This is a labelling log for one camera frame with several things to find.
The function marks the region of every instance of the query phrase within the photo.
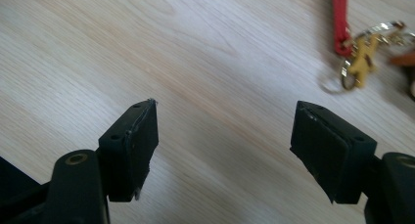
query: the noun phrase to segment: light wood grain tabletop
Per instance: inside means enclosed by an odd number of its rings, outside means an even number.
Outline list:
[[[415,0],[348,0],[351,32]],[[158,101],[141,199],[112,223],[365,223],[331,204],[289,148],[298,100],[415,155],[415,102],[382,48],[366,87],[338,92],[331,0],[0,0],[0,156],[39,183],[131,105]]]

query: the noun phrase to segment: red lanyard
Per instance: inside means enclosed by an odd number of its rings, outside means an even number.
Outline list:
[[[350,32],[347,23],[347,0],[333,0],[335,51],[338,55],[349,57],[351,46],[345,46],[350,40]]]

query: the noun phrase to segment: wooden surface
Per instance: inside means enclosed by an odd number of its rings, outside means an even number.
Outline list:
[[[415,27],[415,0],[349,0],[355,34]],[[330,204],[290,151],[296,102],[337,113],[415,155],[405,77],[376,57],[367,86],[338,89],[330,0],[0,0],[0,156],[40,183],[54,162],[155,98],[160,145],[141,199],[113,223],[364,223]]]

